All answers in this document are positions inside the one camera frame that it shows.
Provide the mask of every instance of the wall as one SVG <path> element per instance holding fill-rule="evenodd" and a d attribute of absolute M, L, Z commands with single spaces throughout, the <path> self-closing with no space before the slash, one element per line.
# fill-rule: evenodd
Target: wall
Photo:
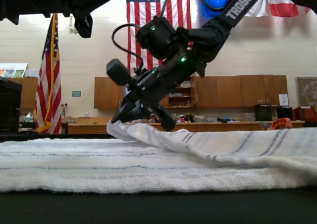
<path fill-rule="evenodd" d="M 200 3 L 192 0 L 196 26 L 206 21 L 200 15 Z M 126 54 L 111 42 L 112 31 L 126 23 L 125 0 L 111 0 L 92 13 L 93 35 L 82 39 L 69 34 L 69 18 L 59 16 L 59 47 L 62 76 L 62 101 L 69 104 L 71 116 L 111 116 L 114 111 L 98 111 L 94 106 L 94 78 L 106 76 L 106 64 L 113 58 L 126 63 Z M 39 69 L 50 19 L 42 15 L 20 17 L 20 25 L 0 23 L 0 62 L 27 62 Z M 207 75 L 277 74 L 287 75 L 289 100 L 297 106 L 297 76 L 317 76 L 317 16 L 310 12 L 295 18 L 244 18 L 232 30 L 218 57 L 207 66 Z M 127 45 L 127 31 L 116 40 Z M 72 98 L 81 90 L 81 98 Z M 204 110 L 209 117 L 240 116 L 244 110 Z"/>

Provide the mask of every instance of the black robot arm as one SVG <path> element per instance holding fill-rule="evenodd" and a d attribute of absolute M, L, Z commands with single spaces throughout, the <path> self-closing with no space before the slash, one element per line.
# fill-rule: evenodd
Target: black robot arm
<path fill-rule="evenodd" d="M 136 35 L 140 46 L 165 61 L 152 70 L 137 70 L 133 78 L 119 60 L 114 59 L 107 65 L 109 77 L 124 86 L 124 99 L 111 122 L 149 119 L 155 114 L 161 126 L 171 131 L 175 122 L 159 102 L 175 93 L 176 87 L 193 73 L 204 77 L 207 63 L 214 60 L 231 29 L 257 1 L 232 0 L 220 16 L 199 29 L 180 27 L 175 30 L 164 17 L 154 17 L 140 28 Z M 188 49 L 190 41 L 194 42 L 191 50 Z"/>
<path fill-rule="evenodd" d="M 0 0 L 0 21 L 7 18 L 14 24 L 19 23 L 19 15 L 63 13 L 76 19 L 75 27 L 83 38 L 91 37 L 93 19 L 90 13 L 109 0 Z"/>

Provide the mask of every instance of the black speaker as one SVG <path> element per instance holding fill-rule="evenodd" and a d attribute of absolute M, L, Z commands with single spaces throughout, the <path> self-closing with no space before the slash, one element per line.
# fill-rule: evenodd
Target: black speaker
<path fill-rule="evenodd" d="M 293 108 L 277 108 L 277 118 L 289 118 L 291 121 L 294 120 L 293 118 Z"/>
<path fill-rule="evenodd" d="M 260 104 L 254 106 L 256 121 L 272 121 L 271 104 Z"/>

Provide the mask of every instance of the black monitor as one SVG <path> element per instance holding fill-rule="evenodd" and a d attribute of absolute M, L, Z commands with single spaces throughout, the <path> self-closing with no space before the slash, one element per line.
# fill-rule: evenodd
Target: black monitor
<path fill-rule="evenodd" d="M 22 85 L 0 77 L 0 134 L 19 131 Z"/>

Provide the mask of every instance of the white towel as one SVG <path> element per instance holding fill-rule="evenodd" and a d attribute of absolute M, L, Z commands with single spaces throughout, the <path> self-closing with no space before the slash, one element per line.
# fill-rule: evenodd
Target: white towel
<path fill-rule="evenodd" d="M 237 191 L 316 184 L 314 128 L 160 132 L 109 124 L 117 139 L 0 144 L 0 191 Z"/>

